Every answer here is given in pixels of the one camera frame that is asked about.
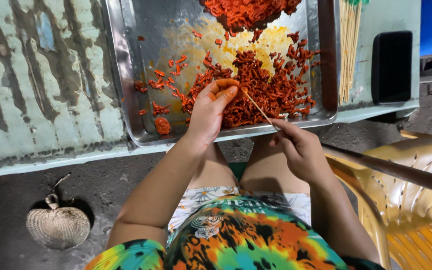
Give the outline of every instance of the bundle of skewers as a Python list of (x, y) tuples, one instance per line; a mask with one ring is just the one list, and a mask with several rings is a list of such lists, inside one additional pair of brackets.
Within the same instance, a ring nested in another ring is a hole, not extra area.
[(363, 0), (339, 0), (341, 22), (341, 74), (339, 79), (339, 105), (348, 102), (353, 87), (354, 66)]

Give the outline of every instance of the thigh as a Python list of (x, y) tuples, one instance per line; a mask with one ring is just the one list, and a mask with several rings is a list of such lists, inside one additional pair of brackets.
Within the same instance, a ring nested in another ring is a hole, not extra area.
[(309, 185), (288, 168), (282, 145), (270, 147), (272, 134), (254, 138), (248, 166), (239, 181), (241, 189), (278, 193), (309, 193)]
[(188, 189), (202, 187), (237, 187), (238, 181), (217, 143), (208, 146)]

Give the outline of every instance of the yellow plastic chair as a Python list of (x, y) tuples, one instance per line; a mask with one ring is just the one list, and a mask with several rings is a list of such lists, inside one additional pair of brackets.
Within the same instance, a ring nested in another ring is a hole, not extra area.
[[(432, 135), (402, 132), (411, 140), (364, 154), (432, 173)], [(326, 155), (334, 174), (357, 196), (359, 220), (378, 249), (403, 270), (432, 270), (432, 190)]]

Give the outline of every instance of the forearm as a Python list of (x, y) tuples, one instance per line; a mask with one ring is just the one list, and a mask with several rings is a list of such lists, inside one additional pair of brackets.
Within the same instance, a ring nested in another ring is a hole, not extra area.
[(165, 228), (201, 161), (206, 146), (181, 138), (133, 189), (117, 221)]
[(346, 192), (333, 175), (311, 187), (313, 229), (339, 256), (351, 256), (379, 263), (369, 234), (354, 212)]

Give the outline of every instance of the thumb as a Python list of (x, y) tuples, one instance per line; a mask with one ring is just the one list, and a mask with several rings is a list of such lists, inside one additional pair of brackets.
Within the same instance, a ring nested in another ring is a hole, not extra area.
[(233, 98), (238, 93), (237, 86), (231, 86), (230, 88), (221, 91), (217, 94), (218, 98), (213, 102), (217, 111), (223, 111), (226, 105), (233, 100)]
[(283, 130), (278, 131), (277, 137), (279, 139), (279, 144), (283, 145), (283, 152), (286, 156), (286, 158), (290, 161), (293, 160), (299, 160), (301, 158), (301, 155), (296, 150), (296, 147), (294, 146), (293, 138), (286, 134)]

